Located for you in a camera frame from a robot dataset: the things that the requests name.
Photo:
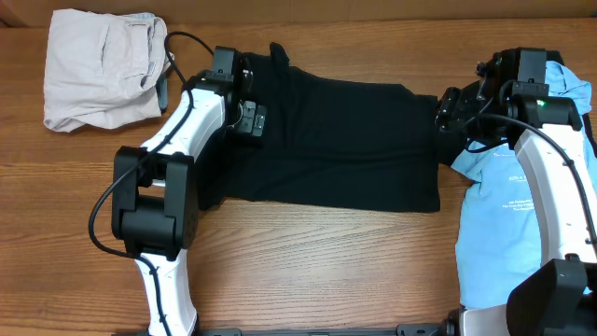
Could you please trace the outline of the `black t-shirt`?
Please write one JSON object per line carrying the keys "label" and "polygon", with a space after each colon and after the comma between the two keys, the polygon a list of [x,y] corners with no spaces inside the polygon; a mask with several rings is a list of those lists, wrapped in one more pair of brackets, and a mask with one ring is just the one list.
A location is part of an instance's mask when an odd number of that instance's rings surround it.
{"label": "black t-shirt", "polygon": [[259,137],[215,134],[199,159],[199,207],[226,198],[436,212],[437,98],[399,84],[326,79],[284,48],[249,54],[249,99],[267,110]]}

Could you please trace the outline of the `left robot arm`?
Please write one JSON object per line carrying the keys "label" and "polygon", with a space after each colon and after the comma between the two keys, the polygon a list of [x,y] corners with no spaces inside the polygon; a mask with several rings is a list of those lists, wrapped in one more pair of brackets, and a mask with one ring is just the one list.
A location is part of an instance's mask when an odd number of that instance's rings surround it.
{"label": "left robot arm", "polygon": [[244,55],[216,48],[211,68],[188,81],[159,132],[115,156],[112,232],[143,277],[148,335],[198,329],[187,275],[187,251],[199,223],[196,161],[215,135],[262,135],[267,110],[247,100],[252,81]]}

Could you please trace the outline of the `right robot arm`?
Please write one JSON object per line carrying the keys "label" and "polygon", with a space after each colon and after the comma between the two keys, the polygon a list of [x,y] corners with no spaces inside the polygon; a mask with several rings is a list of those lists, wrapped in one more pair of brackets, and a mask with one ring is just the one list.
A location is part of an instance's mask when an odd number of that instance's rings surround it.
{"label": "right robot arm", "polygon": [[556,51],[506,49],[449,88],[437,154],[473,180],[456,263],[461,306],[447,335],[596,331],[596,158],[590,85]]}

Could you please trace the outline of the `light blue t-shirt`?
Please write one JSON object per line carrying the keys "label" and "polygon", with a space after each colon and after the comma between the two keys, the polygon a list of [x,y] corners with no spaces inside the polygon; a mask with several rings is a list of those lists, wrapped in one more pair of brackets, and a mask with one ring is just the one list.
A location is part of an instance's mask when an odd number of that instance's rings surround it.
{"label": "light blue t-shirt", "polygon": [[473,181],[455,245],[460,302],[467,309],[505,304],[541,267],[539,226],[521,165],[507,145],[478,153],[482,147],[472,143],[451,164]]}

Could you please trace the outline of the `beige folded trousers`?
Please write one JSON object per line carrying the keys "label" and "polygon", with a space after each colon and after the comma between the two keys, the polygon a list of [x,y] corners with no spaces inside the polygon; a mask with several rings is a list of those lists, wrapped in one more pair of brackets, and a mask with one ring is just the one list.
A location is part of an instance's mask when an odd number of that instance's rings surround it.
{"label": "beige folded trousers", "polygon": [[153,85],[131,72],[124,15],[76,9],[51,17],[44,76],[44,125],[70,133],[85,125],[113,130],[159,117]]}

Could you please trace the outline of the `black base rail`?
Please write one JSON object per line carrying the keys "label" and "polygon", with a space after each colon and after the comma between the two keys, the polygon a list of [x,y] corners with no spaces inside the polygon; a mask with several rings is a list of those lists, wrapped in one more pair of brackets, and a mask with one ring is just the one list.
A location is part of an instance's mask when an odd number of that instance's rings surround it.
{"label": "black base rail", "polygon": [[440,324],[400,324],[393,328],[381,329],[280,329],[280,330],[240,330],[240,329],[195,329],[191,336],[458,336],[460,331],[455,323],[444,321]]}

